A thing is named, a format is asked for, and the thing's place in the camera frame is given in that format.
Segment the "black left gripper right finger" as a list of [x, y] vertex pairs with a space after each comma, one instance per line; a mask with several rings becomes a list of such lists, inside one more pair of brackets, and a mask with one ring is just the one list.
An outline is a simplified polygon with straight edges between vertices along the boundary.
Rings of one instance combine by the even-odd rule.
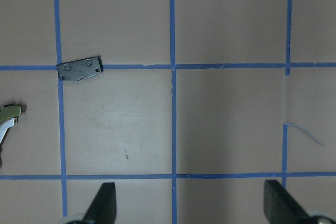
[[264, 182], [264, 215], [268, 223], [299, 223], [307, 213], [277, 180]]

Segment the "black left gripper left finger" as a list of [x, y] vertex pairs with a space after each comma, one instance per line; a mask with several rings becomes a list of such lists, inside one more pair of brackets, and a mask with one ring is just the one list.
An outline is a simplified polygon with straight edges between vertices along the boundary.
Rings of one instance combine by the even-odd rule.
[[115, 223], [116, 189], [115, 183], [103, 183], [83, 217], [84, 223]]

